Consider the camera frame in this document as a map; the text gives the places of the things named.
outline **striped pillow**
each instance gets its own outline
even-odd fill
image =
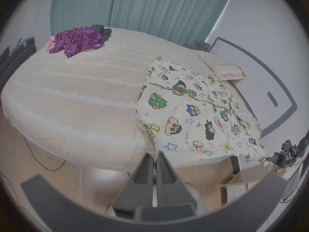
[[[214,53],[199,50],[195,50],[194,52],[221,81],[237,80],[246,77],[240,67],[219,58]]]

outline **curtain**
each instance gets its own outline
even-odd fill
[[[52,0],[52,35],[102,24],[145,32],[179,45],[205,41],[228,0]]]

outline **white headboard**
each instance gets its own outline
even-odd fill
[[[282,81],[251,53],[220,37],[208,52],[241,67],[247,75],[244,79],[230,83],[260,122],[261,137],[278,128],[297,110],[297,104]]]

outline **cartoon print blanket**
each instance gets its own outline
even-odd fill
[[[232,155],[266,165],[270,154],[249,133],[233,96],[215,77],[157,56],[135,110],[147,152],[173,167],[214,164]]]

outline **mattress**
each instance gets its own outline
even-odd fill
[[[29,141],[56,157],[93,168],[133,171],[146,149],[135,107],[157,55],[202,75],[212,73],[191,49],[112,28],[98,50],[67,59],[63,52],[41,49],[30,57],[2,91],[3,112]],[[241,108],[235,89],[228,82],[224,85]],[[259,138],[250,113],[242,108],[251,134]]]

